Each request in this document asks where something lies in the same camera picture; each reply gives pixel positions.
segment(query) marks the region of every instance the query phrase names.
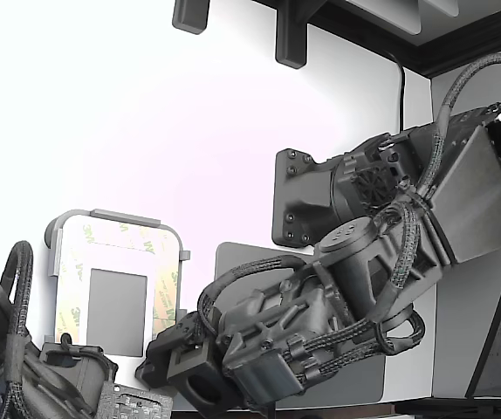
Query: metal bracket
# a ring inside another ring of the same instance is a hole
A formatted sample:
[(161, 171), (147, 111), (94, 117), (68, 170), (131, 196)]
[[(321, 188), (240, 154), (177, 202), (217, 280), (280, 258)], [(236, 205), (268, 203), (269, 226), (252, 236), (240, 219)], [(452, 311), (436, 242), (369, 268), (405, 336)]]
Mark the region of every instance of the metal bracket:
[(173, 26), (199, 35), (208, 26), (209, 0), (175, 0)]
[(327, 0), (280, 0), (276, 61), (291, 68), (306, 64), (307, 24)]

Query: gray rectangle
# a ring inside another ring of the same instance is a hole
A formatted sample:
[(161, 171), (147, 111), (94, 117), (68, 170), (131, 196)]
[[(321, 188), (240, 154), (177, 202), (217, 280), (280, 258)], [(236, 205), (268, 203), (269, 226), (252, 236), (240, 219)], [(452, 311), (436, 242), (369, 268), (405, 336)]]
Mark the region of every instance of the gray rectangle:
[(87, 309), (87, 344), (107, 355), (140, 357), (148, 278), (92, 269)]

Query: robotic arm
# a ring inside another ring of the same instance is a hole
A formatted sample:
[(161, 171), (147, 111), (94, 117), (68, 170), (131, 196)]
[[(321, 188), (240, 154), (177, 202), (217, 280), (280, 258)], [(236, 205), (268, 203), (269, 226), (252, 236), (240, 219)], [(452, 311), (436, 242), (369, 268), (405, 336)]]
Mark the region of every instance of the robotic arm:
[[(266, 415), (352, 362), (418, 345), (417, 297), (501, 249), (501, 103), (450, 117), (465, 83), (492, 64), (501, 54), (464, 70), (434, 124), (376, 136), (320, 164), (279, 152), (272, 239), (313, 245), (312, 262), (284, 255), (223, 274), (197, 311), (149, 344), (138, 379), (173, 386), (205, 417), (235, 407)], [(117, 367), (101, 348), (31, 343), (31, 267), (21, 242), (0, 281), (0, 418), (167, 418), (171, 398), (114, 385)], [(270, 270), (288, 273), (224, 313), (215, 307), (226, 287)], [(409, 336), (387, 336), (404, 322)]]
[[(450, 118), (468, 79), (496, 63), (501, 54), (467, 67), (435, 124), (320, 164), (279, 152), (272, 238), (314, 245), (313, 261), (281, 256), (222, 275), (196, 312), (150, 343), (138, 378), (174, 386), (206, 417), (237, 406), (265, 413), (351, 362), (419, 344), (415, 299), (455, 266), (501, 249), (501, 103)], [(225, 313), (214, 307), (233, 282), (272, 269), (292, 273)], [(386, 336), (406, 321), (410, 336)]]

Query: power cord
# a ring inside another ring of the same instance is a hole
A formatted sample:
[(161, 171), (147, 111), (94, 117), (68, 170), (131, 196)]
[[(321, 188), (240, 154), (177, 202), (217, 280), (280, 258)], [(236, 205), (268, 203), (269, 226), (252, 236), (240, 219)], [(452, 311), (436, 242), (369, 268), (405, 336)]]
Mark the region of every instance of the power cord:
[(398, 121), (400, 132), (402, 132), (404, 130), (404, 93), (406, 90), (406, 71), (404, 70), (404, 66), (392, 52), (386, 51), (386, 54), (396, 63), (396, 65), (398, 65), (398, 69), (400, 70), (400, 102)]

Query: braided cable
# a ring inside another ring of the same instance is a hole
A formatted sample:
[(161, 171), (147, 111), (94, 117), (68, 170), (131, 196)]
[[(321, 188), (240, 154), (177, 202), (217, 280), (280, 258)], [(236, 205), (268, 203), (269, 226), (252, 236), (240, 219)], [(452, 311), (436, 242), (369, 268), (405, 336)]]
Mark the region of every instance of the braided cable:
[(478, 72), (480, 72), (485, 67), (489, 65), (501, 64), (501, 54), (490, 54), (486, 57), (482, 57), (472, 64), (468, 65), (462, 73), (458, 76), (452, 87), (447, 92), (444, 97), (443, 104), (439, 110), (439, 114), (435, 122), (435, 133), (433, 134), (433, 148), (431, 150), (431, 157), (429, 164), (420, 181), (417, 184), (417, 193), (421, 197), (425, 197), (435, 180), (436, 174), (441, 166), (441, 161), (443, 159), (443, 149), (444, 141), (446, 139), (446, 134), (449, 127), (450, 115), (452, 114), (452, 108), (456, 104), (458, 96), (466, 83)]

